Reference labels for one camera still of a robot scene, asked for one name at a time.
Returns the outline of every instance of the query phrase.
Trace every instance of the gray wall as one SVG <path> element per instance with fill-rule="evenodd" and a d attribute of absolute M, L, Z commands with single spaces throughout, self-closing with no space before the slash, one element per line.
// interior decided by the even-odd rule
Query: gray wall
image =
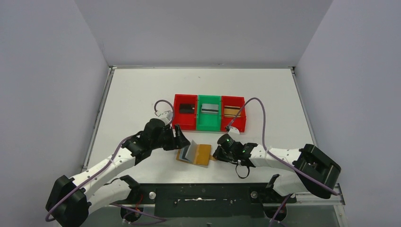
<path fill-rule="evenodd" d="M 401 1 L 334 0 L 296 67 L 351 226 L 401 226 Z"/>
<path fill-rule="evenodd" d="M 332 0 L 75 0 L 110 65 L 287 67 Z"/>
<path fill-rule="evenodd" d="M 47 226 L 54 180 L 83 163 L 107 70 L 73 0 L 1 1 L 1 226 Z"/>

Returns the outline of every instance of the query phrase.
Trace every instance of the screw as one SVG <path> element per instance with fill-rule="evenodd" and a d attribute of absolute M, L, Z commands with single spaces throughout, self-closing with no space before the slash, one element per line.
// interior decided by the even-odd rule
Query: screw
<path fill-rule="evenodd" d="M 149 199 L 154 200 L 156 198 L 156 193 L 155 192 L 150 192 L 149 193 Z"/>
<path fill-rule="evenodd" d="M 251 198 L 252 199 L 256 199 L 257 197 L 258 197 L 258 193 L 257 192 L 255 192 L 255 191 L 251 192 Z"/>

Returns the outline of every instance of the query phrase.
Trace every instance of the black strap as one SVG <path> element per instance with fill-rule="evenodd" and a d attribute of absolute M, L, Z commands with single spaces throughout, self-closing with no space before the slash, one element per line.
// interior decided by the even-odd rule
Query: black strap
<path fill-rule="evenodd" d="M 245 177 L 240 176 L 240 175 L 238 174 L 237 168 L 238 168 L 238 164 L 235 166 L 235 172 L 237 173 L 237 176 L 238 176 L 240 179 L 245 179 L 245 178 L 247 178 L 247 177 L 249 176 L 249 172 L 251 171 L 251 170 L 249 169 L 249 166 L 246 167 L 246 168 L 248 169 L 248 174 L 247 174 Z"/>

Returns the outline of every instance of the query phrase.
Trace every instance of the white table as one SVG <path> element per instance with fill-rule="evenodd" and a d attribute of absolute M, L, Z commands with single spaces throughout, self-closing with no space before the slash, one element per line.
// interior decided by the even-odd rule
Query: white table
<path fill-rule="evenodd" d="M 125 137 L 143 130 L 153 118 L 159 99 L 174 102 L 175 94 L 243 96 L 260 98 L 266 108 L 266 143 L 276 148 L 301 148 L 313 143 L 290 69 L 116 69 L 104 105 L 88 167 L 115 150 Z M 159 110 L 167 110 L 160 103 Z M 247 123 L 241 142 L 261 144 L 262 110 L 257 102 L 246 107 Z M 184 131 L 188 140 L 211 144 L 212 154 L 222 132 Z M 235 166 L 210 161 L 196 166 L 175 159 L 177 151 L 153 151 L 134 168 L 126 170 L 139 183 L 258 183 L 273 174 L 287 174 L 268 167 L 252 168 L 239 179 Z M 246 175 L 246 168 L 238 172 Z"/>

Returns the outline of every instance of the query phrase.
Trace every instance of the red wire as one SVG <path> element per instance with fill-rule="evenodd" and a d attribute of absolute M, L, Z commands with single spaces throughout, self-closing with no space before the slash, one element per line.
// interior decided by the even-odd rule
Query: red wire
<path fill-rule="evenodd" d="M 142 199 L 143 199 L 143 194 L 140 195 L 140 200 L 139 200 L 139 202 L 137 202 L 137 204 L 135 205 L 135 209 L 136 209 L 136 210 L 139 210 L 139 209 L 138 209 L 138 205 L 142 202 Z"/>

